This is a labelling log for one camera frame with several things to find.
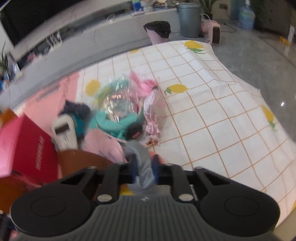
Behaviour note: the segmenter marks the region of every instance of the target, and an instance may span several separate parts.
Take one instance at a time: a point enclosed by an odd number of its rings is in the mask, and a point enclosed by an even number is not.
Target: wall socket
[[[220,3],[219,4],[219,8],[220,9],[226,9],[227,10],[228,9],[228,5],[227,4]]]

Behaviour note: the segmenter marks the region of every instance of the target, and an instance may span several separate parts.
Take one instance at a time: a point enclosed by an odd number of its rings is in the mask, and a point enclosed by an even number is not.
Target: red box
[[[14,118],[0,131],[0,178],[15,172],[35,184],[58,178],[57,153],[51,137],[26,115]]]

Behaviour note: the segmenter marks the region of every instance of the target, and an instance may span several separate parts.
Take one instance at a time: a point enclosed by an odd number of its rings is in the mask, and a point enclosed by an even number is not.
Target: black television screen
[[[1,11],[0,20],[11,42],[16,45],[46,20],[80,1],[11,0]]]

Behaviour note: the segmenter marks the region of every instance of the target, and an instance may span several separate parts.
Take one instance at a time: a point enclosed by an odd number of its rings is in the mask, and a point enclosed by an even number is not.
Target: pink eye mask
[[[100,129],[90,130],[84,137],[84,140],[84,151],[100,155],[113,163],[127,162],[124,157],[123,149],[118,142],[125,141],[116,139]]]

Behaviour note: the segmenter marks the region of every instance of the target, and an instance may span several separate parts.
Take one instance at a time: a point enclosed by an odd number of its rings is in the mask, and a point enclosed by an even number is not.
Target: trash can
[[[201,32],[201,6],[198,3],[180,3],[177,5],[180,18],[181,35],[197,38]]]
[[[170,24],[166,21],[154,21],[145,24],[145,31],[148,33],[151,43],[160,44],[168,41],[170,36]]]

